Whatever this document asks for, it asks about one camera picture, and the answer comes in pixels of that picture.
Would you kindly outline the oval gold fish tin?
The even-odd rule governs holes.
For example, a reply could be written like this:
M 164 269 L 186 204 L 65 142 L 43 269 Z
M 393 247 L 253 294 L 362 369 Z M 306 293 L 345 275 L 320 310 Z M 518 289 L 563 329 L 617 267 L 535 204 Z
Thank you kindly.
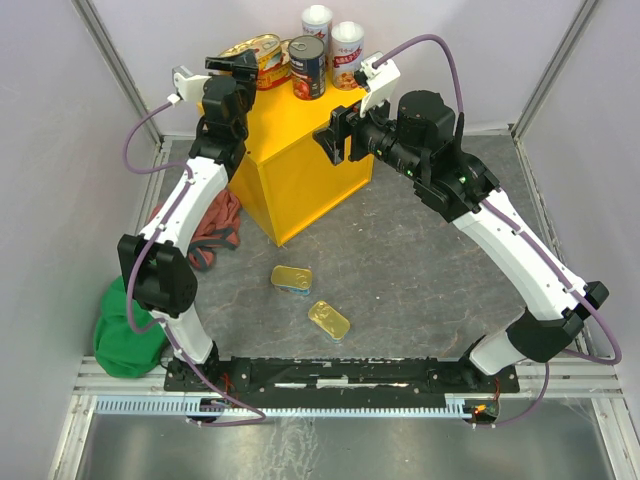
M 268 70 L 261 70 L 257 78 L 257 89 L 267 91 L 276 88 L 291 78 L 290 64 L 279 63 Z

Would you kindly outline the round dark can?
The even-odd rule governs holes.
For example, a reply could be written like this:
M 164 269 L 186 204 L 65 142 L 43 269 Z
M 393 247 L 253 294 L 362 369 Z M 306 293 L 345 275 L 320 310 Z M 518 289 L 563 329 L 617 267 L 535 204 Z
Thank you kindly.
M 288 46 L 293 93 L 301 100 L 316 100 L 325 93 L 325 52 L 321 39 L 302 35 Z

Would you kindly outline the white porridge can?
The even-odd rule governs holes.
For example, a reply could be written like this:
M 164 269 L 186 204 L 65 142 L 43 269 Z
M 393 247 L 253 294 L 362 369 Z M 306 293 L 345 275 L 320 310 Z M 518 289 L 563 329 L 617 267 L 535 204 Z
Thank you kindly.
M 328 7 L 321 4 L 311 5 L 301 14 L 302 31 L 305 35 L 317 37 L 328 45 L 332 20 L 333 12 Z
M 343 21 L 331 31 L 332 83 L 339 90 L 358 87 L 355 72 L 363 60 L 364 29 L 353 21 Z

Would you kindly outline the rectangular gold tin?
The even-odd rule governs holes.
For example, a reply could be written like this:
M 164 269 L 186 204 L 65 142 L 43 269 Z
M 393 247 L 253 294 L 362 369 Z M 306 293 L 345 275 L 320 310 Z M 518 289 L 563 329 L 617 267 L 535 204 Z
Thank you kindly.
M 341 342 L 351 329 L 350 321 L 325 301 L 316 302 L 308 317 L 335 343 Z
M 311 290 L 313 274 L 305 268 L 276 265 L 271 273 L 271 283 L 284 291 L 308 295 Z

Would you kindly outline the rectangular gold tin front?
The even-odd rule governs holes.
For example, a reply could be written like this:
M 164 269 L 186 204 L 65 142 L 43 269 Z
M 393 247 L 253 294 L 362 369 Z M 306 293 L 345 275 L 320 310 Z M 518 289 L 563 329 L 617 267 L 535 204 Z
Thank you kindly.
M 316 302 L 308 317 L 335 343 L 341 342 L 351 329 L 350 321 L 325 301 Z

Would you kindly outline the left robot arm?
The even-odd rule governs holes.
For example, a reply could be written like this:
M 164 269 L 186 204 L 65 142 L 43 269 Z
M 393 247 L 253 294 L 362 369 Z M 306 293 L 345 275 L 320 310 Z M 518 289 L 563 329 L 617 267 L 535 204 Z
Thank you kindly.
M 126 308 L 135 304 L 153 315 L 175 355 L 189 363 L 186 376 L 209 390 L 221 378 L 214 342 L 195 309 L 198 282 L 189 246 L 215 199 L 226 189 L 246 153 L 248 114 L 257 92 L 259 63 L 253 51 L 205 60 L 207 74 L 185 67 L 172 71 L 174 93 L 148 119 L 181 102 L 200 104 L 203 113 L 183 174 L 159 212 L 136 235 L 123 235 L 117 252 L 126 288 Z

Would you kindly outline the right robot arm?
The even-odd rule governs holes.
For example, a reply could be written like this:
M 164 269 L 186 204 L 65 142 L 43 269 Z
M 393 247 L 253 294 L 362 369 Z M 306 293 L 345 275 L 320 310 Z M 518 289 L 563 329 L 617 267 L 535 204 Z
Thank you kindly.
M 395 119 L 389 111 L 387 101 L 338 106 L 313 139 L 334 165 L 371 155 L 411 180 L 421 203 L 475 241 L 525 302 L 519 318 L 470 347 L 460 382 L 481 391 L 508 366 L 567 352 L 607 299 L 606 286 L 572 273 L 526 225 L 497 177 L 464 151 L 465 117 L 439 94 L 411 91 Z

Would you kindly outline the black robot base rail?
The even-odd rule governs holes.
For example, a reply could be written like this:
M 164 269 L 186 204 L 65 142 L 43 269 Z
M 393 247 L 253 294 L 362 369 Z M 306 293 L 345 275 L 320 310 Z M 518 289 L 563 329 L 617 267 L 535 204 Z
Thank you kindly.
M 513 366 L 487 376 L 467 357 L 214 358 L 200 367 L 223 392 L 252 407 L 443 407 L 447 394 L 520 391 Z

